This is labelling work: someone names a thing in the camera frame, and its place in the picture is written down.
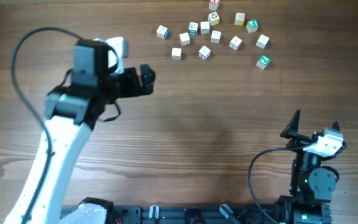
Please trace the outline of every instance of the white cube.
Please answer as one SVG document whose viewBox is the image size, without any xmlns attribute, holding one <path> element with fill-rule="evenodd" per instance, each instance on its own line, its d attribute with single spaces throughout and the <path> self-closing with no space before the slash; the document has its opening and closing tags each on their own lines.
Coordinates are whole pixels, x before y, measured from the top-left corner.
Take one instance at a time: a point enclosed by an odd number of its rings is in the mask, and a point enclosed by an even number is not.
<svg viewBox="0 0 358 224">
<path fill-rule="evenodd" d="M 266 57 L 266 55 L 263 55 L 258 60 L 258 63 L 256 63 L 256 66 L 258 66 L 261 69 L 265 69 L 266 66 L 269 64 L 269 62 L 270 62 L 270 58 Z"/>
<path fill-rule="evenodd" d="M 230 47 L 234 50 L 237 50 L 241 46 L 242 40 L 236 36 L 230 41 Z"/>
<path fill-rule="evenodd" d="M 259 27 L 259 24 L 255 19 L 247 22 L 248 33 L 257 31 L 258 27 Z"/>
<path fill-rule="evenodd" d="M 209 0 L 209 9 L 218 10 L 220 0 Z"/>
<path fill-rule="evenodd" d="M 179 34 L 179 41 L 182 46 L 190 44 L 190 36 L 188 33 Z"/>
<path fill-rule="evenodd" d="M 256 43 L 256 46 L 258 46 L 258 47 L 264 49 L 264 48 L 266 47 L 266 44 L 267 44 L 268 41 L 269 41 L 269 38 L 268 38 L 267 36 L 265 36 L 265 35 L 262 34 L 262 35 L 259 37 L 259 40 L 258 40 L 258 42 Z"/>
<path fill-rule="evenodd" d="M 198 56 L 203 60 L 206 60 L 209 55 L 211 54 L 211 50 L 205 46 L 203 46 L 200 51 L 198 52 Z"/>
<path fill-rule="evenodd" d="M 201 34 L 209 34 L 209 22 L 200 22 Z"/>
<path fill-rule="evenodd" d="M 234 25 L 242 26 L 242 25 L 244 25 L 245 20 L 246 20 L 246 14 L 237 12 L 236 19 L 234 20 Z"/>
<path fill-rule="evenodd" d="M 198 23 L 196 23 L 196 22 L 190 22 L 190 25 L 189 25 L 189 34 L 190 34 L 190 35 L 197 35 L 197 31 L 198 31 Z"/>
<path fill-rule="evenodd" d="M 169 33 L 169 31 L 168 31 L 168 28 L 166 28 L 166 27 L 159 26 L 157 29 L 157 37 L 160 37 L 164 40 L 167 38 L 168 33 Z"/>
<path fill-rule="evenodd" d="M 214 26 L 216 24 L 219 24 L 219 16 L 216 12 L 212 12 L 208 15 L 208 22 L 211 24 L 211 26 Z"/>
<path fill-rule="evenodd" d="M 181 49 L 172 48 L 172 59 L 180 60 L 181 57 Z"/>
<path fill-rule="evenodd" d="M 216 30 L 212 31 L 211 43 L 218 44 L 220 40 L 221 40 L 221 31 L 216 31 Z"/>
</svg>

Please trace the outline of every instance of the wood grain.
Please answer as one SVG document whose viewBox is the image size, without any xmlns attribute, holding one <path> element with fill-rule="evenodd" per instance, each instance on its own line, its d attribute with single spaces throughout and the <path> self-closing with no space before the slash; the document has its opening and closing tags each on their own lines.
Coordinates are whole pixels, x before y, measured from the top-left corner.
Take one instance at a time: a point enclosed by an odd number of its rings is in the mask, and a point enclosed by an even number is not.
<svg viewBox="0 0 358 224">
<path fill-rule="evenodd" d="M 248 34 L 236 12 L 257 19 Z M 119 100 L 123 115 L 99 123 L 78 159 L 65 199 L 101 197 L 121 205 L 252 203 L 249 162 L 282 147 L 281 130 L 301 109 L 300 132 L 310 135 L 338 120 L 348 145 L 327 162 L 341 180 L 331 203 L 335 223 L 358 223 L 358 1 L 223 1 L 221 44 L 192 37 L 182 61 L 170 58 L 188 23 L 206 21 L 207 1 L 0 5 L 0 223 L 15 204 L 39 143 L 40 128 L 11 87 L 9 62 L 18 40 L 42 26 L 86 38 L 129 40 L 126 66 L 149 63 L 157 73 L 151 96 Z M 159 25 L 167 40 L 156 37 Z M 270 37 L 262 50 L 260 34 Z M 229 47 L 234 36 L 244 45 Z M 44 96 L 72 65 L 75 40 L 36 35 L 19 52 L 19 82 L 39 111 Z M 197 51 L 206 45 L 206 61 Z M 261 55 L 272 62 L 261 70 Z M 109 108 L 103 116 L 114 113 Z M 294 154 L 277 152 L 255 164 L 260 201 L 288 194 Z"/>
</svg>

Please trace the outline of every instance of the wooden tabletop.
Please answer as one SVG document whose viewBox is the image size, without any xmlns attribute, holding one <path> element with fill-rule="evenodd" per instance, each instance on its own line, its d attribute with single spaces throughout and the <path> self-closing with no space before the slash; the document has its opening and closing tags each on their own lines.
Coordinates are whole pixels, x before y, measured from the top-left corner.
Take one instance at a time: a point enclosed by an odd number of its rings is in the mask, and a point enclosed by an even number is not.
<svg viewBox="0 0 358 224">
<path fill-rule="evenodd" d="M 279 134 L 301 109 L 300 133 L 308 136 L 339 121 L 348 148 L 324 163 L 341 174 L 332 216 L 334 223 L 358 223 L 358 1 L 222 0 L 221 21 L 211 28 L 222 32 L 221 43 L 211 43 L 210 34 L 191 36 L 181 61 L 171 59 L 172 47 L 180 47 L 189 22 L 208 20 L 208 1 L 135 2 L 0 5 L 0 223 L 24 186 L 41 133 L 13 91 L 9 62 L 19 39 L 43 26 L 89 39 L 125 37 L 126 66 L 149 63 L 157 74 L 153 95 L 118 100 L 122 116 L 96 125 L 65 205 L 85 197 L 116 205 L 253 203 L 250 161 L 285 146 Z M 258 31 L 235 26 L 237 12 L 257 19 Z M 168 27 L 167 40 L 156 36 L 159 25 Z M 270 37 L 265 49 L 255 46 L 261 34 Z M 238 51 L 229 47 L 235 35 L 244 42 Z M 45 32 L 21 48 L 17 76 L 39 111 L 72 67 L 74 43 Z M 207 60 L 198 57 L 204 45 L 212 51 Z M 265 70 L 255 66 L 262 55 L 271 58 Z M 103 117 L 113 113 L 111 106 Z M 256 162 L 261 202 L 289 194 L 294 158 L 275 152 Z"/>
</svg>

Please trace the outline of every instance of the green label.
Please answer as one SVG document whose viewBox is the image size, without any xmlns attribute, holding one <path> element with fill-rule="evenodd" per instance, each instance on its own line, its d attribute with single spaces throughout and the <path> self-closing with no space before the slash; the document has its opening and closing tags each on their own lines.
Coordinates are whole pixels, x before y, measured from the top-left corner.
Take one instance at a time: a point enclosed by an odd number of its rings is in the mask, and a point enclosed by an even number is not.
<svg viewBox="0 0 358 224">
<path fill-rule="evenodd" d="M 268 57 L 266 57 L 266 56 L 263 55 L 263 56 L 259 59 L 259 61 L 260 61 L 262 64 L 267 65 L 267 64 L 269 63 L 270 59 L 269 59 Z"/>
<path fill-rule="evenodd" d="M 258 22 L 256 20 L 253 21 L 249 21 L 249 26 L 251 26 L 251 28 L 257 27 L 258 26 Z"/>
</svg>

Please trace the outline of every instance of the small cube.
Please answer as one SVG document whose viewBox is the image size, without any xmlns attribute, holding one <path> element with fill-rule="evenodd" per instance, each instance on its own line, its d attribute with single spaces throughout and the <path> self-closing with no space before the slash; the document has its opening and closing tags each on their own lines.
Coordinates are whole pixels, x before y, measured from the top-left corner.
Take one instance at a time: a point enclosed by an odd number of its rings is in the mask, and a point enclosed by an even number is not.
<svg viewBox="0 0 358 224">
<path fill-rule="evenodd" d="M 266 57 L 266 55 L 263 55 L 259 59 L 258 63 L 256 63 L 256 66 L 258 66 L 261 69 L 265 69 L 266 66 L 269 64 L 269 62 L 270 62 L 270 58 Z"/>
<path fill-rule="evenodd" d="M 157 29 L 157 37 L 160 37 L 161 39 L 166 39 L 168 37 L 169 31 L 168 28 L 160 26 Z"/>
<path fill-rule="evenodd" d="M 237 50 L 241 46 L 242 40 L 236 36 L 230 41 L 229 46 L 234 50 Z"/>
<path fill-rule="evenodd" d="M 259 27 L 259 24 L 255 19 L 251 20 L 251 21 L 248 21 L 248 23 L 247 23 L 248 33 L 257 31 L 258 27 Z"/>
<path fill-rule="evenodd" d="M 236 20 L 234 20 L 234 25 L 242 26 L 244 25 L 244 21 L 246 20 L 246 14 L 245 13 L 236 13 Z"/>
<path fill-rule="evenodd" d="M 221 31 L 216 31 L 216 30 L 212 31 L 211 43 L 218 44 L 220 40 L 221 40 Z"/>
<path fill-rule="evenodd" d="M 209 0 L 209 9 L 218 10 L 220 0 Z"/>
<path fill-rule="evenodd" d="M 189 34 L 190 34 L 190 35 L 197 35 L 197 31 L 198 31 L 198 23 L 196 23 L 196 22 L 190 22 L 190 25 L 189 25 Z"/>
<path fill-rule="evenodd" d="M 209 34 L 209 22 L 200 22 L 201 34 Z"/>
<path fill-rule="evenodd" d="M 264 49 L 266 47 L 266 44 L 267 44 L 268 41 L 269 41 L 269 38 L 262 34 L 259 37 L 259 40 L 256 43 L 256 46 L 260 47 L 261 49 Z"/>
<path fill-rule="evenodd" d="M 198 52 L 198 56 L 203 60 L 206 60 L 209 55 L 211 54 L 211 50 L 205 46 L 203 46 L 200 51 Z"/>
<path fill-rule="evenodd" d="M 190 44 L 190 36 L 188 33 L 179 34 L 179 41 L 182 46 Z"/>
<path fill-rule="evenodd" d="M 211 26 L 214 26 L 216 24 L 219 24 L 219 16 L 216 12 L 212 12 L 208 15 L 208 21 Z"/>
<path fill-rule="evenodd" d="M 180 60 L 181 58 L 181 49 L 172 48 L 172 59 Z"/>
</svg>

